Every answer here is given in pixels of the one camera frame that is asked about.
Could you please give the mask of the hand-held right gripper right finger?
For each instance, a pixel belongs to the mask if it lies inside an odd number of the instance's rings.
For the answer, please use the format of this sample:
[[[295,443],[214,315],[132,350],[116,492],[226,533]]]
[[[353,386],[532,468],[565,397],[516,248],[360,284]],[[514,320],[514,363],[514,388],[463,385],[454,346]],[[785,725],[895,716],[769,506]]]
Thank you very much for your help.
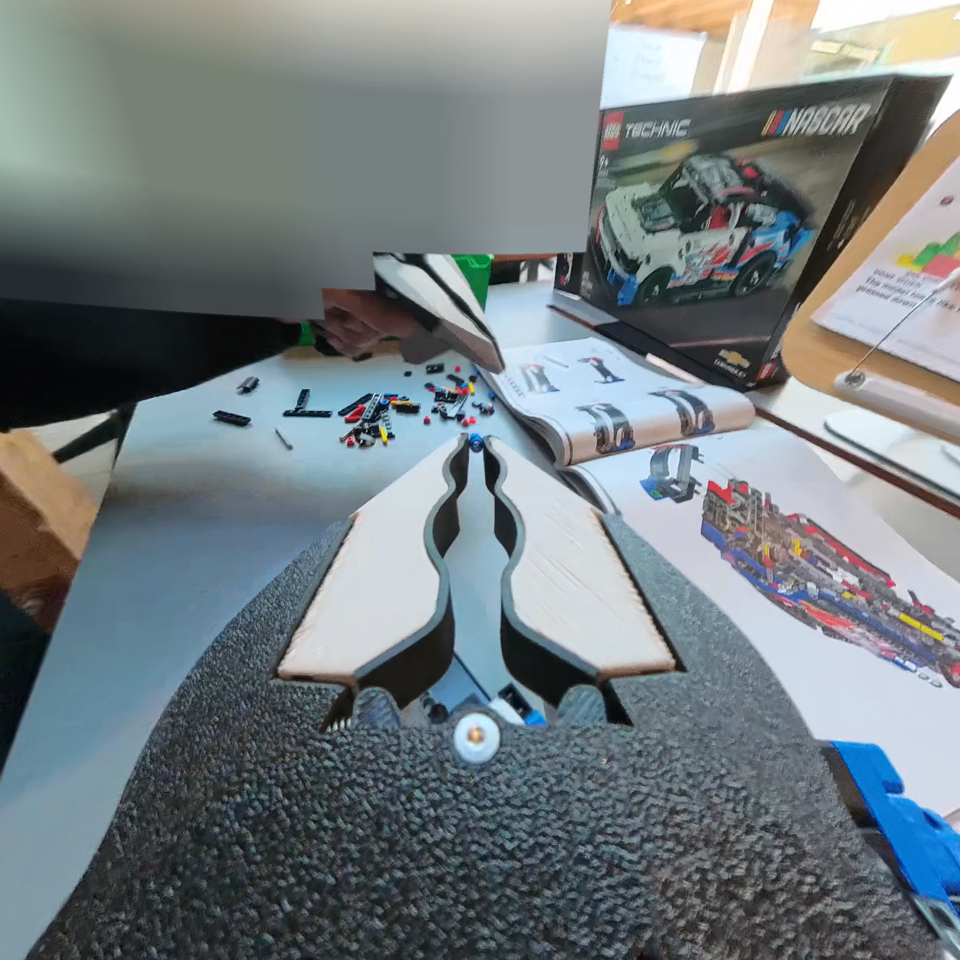
[[[676,672],[604,514],[500,438],[484,439],[483,462],[507,555],[500,646],[510,676],[557,710],[575,687]]]

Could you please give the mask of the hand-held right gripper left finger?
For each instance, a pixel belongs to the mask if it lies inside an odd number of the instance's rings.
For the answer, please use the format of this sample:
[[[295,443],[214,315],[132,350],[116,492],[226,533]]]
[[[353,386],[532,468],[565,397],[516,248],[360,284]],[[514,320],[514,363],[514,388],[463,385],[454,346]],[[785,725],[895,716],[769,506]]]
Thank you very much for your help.
[[[280,655],[279,682],[379,689],[405,709],[445,676],[455,637],[446,557],[470,459],[467,436],[451,438],[354,511]]]

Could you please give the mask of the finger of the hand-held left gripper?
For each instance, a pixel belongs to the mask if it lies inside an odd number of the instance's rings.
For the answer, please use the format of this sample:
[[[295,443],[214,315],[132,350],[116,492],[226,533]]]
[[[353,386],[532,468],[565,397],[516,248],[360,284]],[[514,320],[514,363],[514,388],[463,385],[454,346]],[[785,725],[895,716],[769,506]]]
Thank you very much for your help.
[[[403,359],[411,364],[422,364],[434,360],[446,351],[454,351],[474,364],[447,341],[439,330],[438,321],[425,309],[422,299],[424,275],[419,268],[419,256],[420,254],[372,256],[376,291],[406,309],[423,329],[413,337],[401,340],[400,353]]]
[[[488,328],[484,309],[452,256],[421,254],[418,268],[423,274],[423,307],[438,322],[446,341],[479,368],[504,370],[497,337]]]

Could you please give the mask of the pile of small brick pieces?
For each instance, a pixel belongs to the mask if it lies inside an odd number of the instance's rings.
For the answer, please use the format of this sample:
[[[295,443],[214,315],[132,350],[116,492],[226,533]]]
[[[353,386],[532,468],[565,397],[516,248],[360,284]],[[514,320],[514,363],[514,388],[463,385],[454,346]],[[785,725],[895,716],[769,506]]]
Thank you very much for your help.
[[[306,450],[306,444],[337,437],[347,449],[389,446],[396,438],[396,420],[452,423],[471,430],[480,418],[496,411],[496,394],[481,381],[478,368],[464,364],[430,362],[422,369],[406,367],[400,373],[402,390],[365,390],[337,409],[313,407],[312,391],[302,387],[294,406],[280,412],[252,415],[218,409],[211,422],[220,426],[270,435],[287,452]]]

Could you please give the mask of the small toy brick assembly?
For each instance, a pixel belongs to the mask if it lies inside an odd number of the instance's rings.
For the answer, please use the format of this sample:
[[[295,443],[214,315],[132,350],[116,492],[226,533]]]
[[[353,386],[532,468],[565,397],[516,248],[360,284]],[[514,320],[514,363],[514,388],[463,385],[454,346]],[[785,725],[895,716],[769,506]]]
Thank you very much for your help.
[[[536,709],[512,682],[501,687],[491,699],[483,703],[482,712],[502,725],[537,729],[545,729],[548,726],[545,714]]]

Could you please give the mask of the red black toy race car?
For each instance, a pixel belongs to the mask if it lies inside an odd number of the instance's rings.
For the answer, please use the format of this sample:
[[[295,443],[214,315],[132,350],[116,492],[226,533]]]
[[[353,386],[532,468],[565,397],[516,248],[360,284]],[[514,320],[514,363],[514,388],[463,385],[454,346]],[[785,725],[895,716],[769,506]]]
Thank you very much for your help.
[[[958,830],[906,796],[904,781],[881,747],[836,740],[817,745],[861,836],[944,952],[958,958]]]

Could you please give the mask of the person's left forearm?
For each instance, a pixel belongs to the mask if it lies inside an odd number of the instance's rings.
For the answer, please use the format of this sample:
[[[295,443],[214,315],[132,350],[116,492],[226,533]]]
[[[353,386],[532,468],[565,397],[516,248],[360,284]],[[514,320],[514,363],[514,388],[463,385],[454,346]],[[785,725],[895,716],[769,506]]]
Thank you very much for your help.
[[[305,323],[3,298],[1,429],[193,388],[294,348]]]

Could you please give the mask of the grey desk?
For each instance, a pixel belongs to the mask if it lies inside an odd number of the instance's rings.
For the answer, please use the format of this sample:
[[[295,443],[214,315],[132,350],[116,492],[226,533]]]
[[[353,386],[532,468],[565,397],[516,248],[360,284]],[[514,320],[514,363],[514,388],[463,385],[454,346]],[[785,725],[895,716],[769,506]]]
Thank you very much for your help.
[[[281,358],[141,402],[2,780],[2,958],[943,958],[763,655],[605,517],[674,673],[551,707],[500,646],[507,555],[470,452],[444,676],[399,708],[278,681],[350,516],[458,426],[284,453],[211,421],[295,388],[401,391]],[[482,705],[513,683],[546,728]]]

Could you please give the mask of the green storage bin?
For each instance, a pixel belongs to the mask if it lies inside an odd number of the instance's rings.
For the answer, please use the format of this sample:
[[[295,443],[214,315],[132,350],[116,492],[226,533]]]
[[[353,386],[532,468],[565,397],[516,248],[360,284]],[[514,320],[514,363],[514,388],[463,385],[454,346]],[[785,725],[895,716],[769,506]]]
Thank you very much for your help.
[[[374,255],[420,255],[420,253],[387,253],[387,252],[377,251],[374,253]],[[478,299],[481,306],[483,306],[484,312],[485,312],[487,294],[489,289],[490,269],[493,264],[493,258],[490,255],[485,255],[485,254],[484,255],[450,254],[450,256],[454,258],[454,260],[456,261],[457,265],[459,266],[462,273],[466,277],[470,287],[472,288],[474,295]],[[374,283],[373,289],[363,290],[363,291],[374,291],[378,293],[376,289],[376,283]],[[324,340],[316,337],[315,330],[311,324],[313,321],[317,321],[317,319],[298,321],[294,324],[295,327],[297,328],[298,345],[310,346],[317,353],[324,356],[344,356],[337,353]],[[386,338],[384,340],[390,340],[390,339],[397,340],[398,342],[402,342],[402,340],[398,338]],[[372,351],[377,346],[377,344],[371,350],[367,351],[367,353]]]

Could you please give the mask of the open instruction booklet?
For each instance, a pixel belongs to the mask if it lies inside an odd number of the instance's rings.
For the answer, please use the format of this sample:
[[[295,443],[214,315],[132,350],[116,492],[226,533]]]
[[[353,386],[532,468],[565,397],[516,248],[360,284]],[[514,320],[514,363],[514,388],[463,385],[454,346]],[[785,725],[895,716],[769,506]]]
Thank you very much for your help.
[[[959,800],[958,578],[734,390],[596,337],[508,347],[489,390],[762,654],[811,732],[873,743],[907,796]]]

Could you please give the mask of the toy set box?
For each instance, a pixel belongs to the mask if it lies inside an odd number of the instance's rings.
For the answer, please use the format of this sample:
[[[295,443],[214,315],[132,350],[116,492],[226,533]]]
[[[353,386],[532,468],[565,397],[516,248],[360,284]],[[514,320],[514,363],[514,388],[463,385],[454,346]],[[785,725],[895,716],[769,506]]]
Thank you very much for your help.
[[[786,326],[935,128],[950,75],[874,74],[601,109],[583,252],[554,288],[698,378],[782,381]]]

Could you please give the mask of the white stand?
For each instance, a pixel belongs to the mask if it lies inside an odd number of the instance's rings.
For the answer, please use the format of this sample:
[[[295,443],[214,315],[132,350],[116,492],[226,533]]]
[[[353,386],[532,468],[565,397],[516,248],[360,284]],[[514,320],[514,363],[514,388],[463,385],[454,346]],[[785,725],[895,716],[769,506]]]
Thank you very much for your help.
[[[827,415],[833,438],[953,500],[959,498],[959,408],[863,368],[837,376],[845,403]]]

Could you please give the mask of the person's black clothing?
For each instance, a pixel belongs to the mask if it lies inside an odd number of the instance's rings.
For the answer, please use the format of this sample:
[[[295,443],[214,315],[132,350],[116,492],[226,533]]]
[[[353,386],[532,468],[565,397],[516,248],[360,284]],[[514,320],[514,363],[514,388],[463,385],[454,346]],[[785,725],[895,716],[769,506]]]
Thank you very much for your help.
[[[49,633],[1,593],[1,769],[42,666]]]

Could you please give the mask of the printed paper sheet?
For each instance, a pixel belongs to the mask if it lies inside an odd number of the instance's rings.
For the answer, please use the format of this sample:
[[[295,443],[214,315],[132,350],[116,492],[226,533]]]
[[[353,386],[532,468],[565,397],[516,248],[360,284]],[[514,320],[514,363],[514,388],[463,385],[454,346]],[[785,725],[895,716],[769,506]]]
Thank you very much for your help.
[[[958,157],[937,175],[913,163],[856,241],[857,264],[813,323],[958,382]]]

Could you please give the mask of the wooden post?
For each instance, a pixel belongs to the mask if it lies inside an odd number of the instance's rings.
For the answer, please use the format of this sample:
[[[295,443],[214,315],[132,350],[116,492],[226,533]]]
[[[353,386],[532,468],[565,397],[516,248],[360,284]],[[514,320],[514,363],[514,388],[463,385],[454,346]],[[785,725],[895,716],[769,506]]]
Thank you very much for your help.
[[[60,619],[97,509],[32,433],[2,433],[1,588],[47,634]]]

